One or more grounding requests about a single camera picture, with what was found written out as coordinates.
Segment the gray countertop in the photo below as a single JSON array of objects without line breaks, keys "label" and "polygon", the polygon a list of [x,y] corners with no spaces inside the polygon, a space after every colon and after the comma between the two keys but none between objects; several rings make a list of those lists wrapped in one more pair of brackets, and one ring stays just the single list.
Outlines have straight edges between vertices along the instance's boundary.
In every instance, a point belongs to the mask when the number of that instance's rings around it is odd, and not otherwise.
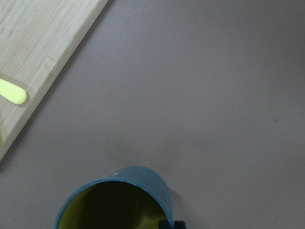
[{"label": "gray countertop", "polygon": [[189,229],[305,228],[303,1],[112,0],[0,163],[0,228],[157,171]]}]

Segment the yellow spoon handle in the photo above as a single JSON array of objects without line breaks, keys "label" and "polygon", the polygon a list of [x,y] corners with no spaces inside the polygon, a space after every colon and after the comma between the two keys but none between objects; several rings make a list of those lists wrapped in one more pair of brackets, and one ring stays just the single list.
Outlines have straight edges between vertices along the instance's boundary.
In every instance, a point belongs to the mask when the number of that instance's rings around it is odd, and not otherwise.
[{"label": "yellow spoon handle", "polygon": [[0,79],[0,95],[14,104],[20,105],[27,99],[27,93],[20,87]]}]

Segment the blue cup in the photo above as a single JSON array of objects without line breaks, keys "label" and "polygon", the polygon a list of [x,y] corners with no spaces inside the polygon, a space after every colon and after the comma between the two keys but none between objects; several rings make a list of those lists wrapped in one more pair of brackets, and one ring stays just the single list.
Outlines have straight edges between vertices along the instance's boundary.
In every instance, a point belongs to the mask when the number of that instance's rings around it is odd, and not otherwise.
[{"label": "blue cup", "polygon": [[153,170],[133,166],[84,185],[64,203],[54,229],[173,228],[173,207],[165,181]]}]

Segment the wood grain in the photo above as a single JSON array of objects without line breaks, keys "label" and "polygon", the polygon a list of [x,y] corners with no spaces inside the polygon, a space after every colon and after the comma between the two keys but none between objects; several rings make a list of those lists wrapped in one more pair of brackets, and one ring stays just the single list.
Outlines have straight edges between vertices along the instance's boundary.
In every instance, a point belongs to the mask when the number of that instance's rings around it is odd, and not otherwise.
[{"label": "wood grain", "polygon": [[25,89],[0,97],[0,160],[107,0],[0,0],[0,78]]}]

